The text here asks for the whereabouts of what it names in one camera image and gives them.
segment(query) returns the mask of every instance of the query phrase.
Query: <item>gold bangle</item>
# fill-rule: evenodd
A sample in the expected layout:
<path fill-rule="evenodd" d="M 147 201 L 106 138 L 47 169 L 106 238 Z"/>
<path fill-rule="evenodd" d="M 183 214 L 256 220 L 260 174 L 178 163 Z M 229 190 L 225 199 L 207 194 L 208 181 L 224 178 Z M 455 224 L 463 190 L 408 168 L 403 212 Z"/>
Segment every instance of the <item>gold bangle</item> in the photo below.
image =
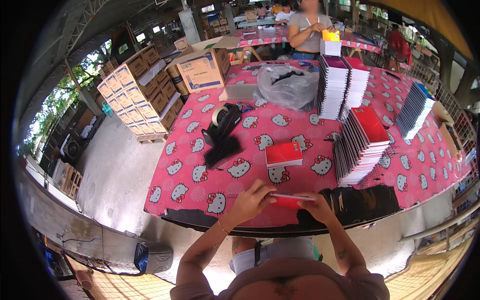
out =
<path fill-rule="evenodd" d="M 218 220 L 217 223 L 220 226 L 220 228 L 223 230 L 223 232 L 225 232 L 228 235 L 228 232 L 225 229 L 223 229 L 222 224 L 220 224 L 220 220 Z"/>

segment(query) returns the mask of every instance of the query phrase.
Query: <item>plastic chair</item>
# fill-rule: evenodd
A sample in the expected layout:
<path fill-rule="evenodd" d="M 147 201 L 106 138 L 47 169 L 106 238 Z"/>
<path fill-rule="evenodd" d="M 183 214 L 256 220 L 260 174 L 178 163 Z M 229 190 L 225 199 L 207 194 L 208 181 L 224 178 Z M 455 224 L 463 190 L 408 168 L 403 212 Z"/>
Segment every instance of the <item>plastic chair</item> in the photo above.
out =
<path fill-rule="evenodd" d="M 110 107 L 110 104 L 106 100 L 102 101 L 102 111 L 109 117 L 113 116 L 113 109 Z"/>

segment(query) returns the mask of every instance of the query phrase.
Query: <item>stack of notebooks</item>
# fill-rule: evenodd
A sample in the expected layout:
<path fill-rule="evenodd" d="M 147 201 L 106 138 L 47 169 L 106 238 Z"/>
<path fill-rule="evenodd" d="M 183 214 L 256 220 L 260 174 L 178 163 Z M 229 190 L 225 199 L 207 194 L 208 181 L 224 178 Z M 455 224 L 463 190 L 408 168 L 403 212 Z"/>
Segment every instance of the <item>stack of notebooks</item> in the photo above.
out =
<path fill-rule="evenodd" d="M 348 68 L 338 56 L 320 55 L 318 60 L 318 115 L 321 119 L 336 120 L 345 96 Z"/>
<path fill-rule="evenodd" d="M 265 147 L 267 168 L 301 166 L 303 156 L 298 142 Z"/>
<path fill-rule="evenodd" d="M 342 50 L 342 42 L 320 40 L 320 54 L 340 56 Z"/>
<path fill-rule="evenodd" d="M 349 108 L 358 108 L 367 89 L 370 72 L 357 58 L 343 57 L 342 59 L 349 70 L 344 105 Z"/>
<path fill-rule="evenodd" d="M 351 109 L 333 146 L 337 182 L 359 183 L 389 144 L 385 128 L 370 106 Z"/>
<path fill-rule="evenodd" d="M 402 138 L 411 140 L 422 128 L 425 118 L 435 104 L 435 97 L 422 84 L 413 83 L 403 108 L 395 119 Z"/>

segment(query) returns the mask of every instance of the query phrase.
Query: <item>hand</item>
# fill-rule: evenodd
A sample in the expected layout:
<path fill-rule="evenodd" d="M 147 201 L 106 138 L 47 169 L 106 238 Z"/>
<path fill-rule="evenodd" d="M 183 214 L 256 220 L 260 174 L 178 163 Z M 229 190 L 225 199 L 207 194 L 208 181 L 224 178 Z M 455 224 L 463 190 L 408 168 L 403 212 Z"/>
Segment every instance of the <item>hand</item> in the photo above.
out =
<path fill-rule="evenodd" d="M 240 192 L 232 209 L 227 212 L 228 218 L 235 220 L 237 225 L 255 218 L 267 205 L 276 202 L 275 198 L 266 197 L 274 191 L 276 188 L 265 181 L 255 180 L 251 187 Z"/>
<path fill-rule="evenodd" d="M 315 218 L 315 220 L 324 223 L 325 225 L 332 222 L 336 219 L 335 213 L 332 211 L 328 205 L 325 198 L 320 194 L 314 194 L 311 192 L 302 192 L 298 194 L 293 194 L 294 196 L 310 197 L 314 198 L 315 202 L 312 201 L 298 201 L 297 204 L 308 210 L 308 212 Z"/>
<path fill-rule="evenodd" d="M 322 32 L 325 29 L 325 25 L 322 23 L 315 23 L 312 26 L 309 27 L 312 32 Z"/>

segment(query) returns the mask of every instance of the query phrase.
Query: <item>clear plastic bag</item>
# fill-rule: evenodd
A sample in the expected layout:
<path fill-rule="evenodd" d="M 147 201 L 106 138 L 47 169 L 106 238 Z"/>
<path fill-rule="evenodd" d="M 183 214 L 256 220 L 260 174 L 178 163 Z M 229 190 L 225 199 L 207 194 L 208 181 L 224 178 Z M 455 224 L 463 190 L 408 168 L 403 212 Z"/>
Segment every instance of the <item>clear plastic bag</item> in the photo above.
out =
<path fill-rule="evenodd" d="M 310 111 L 317 97 L 318 79 L 316 72 L 310 73 L 285 64 L 267 64 L 258 71 L 260 93 L 254 93 L 253 98 L 264 99 L 281 108 Z"/>

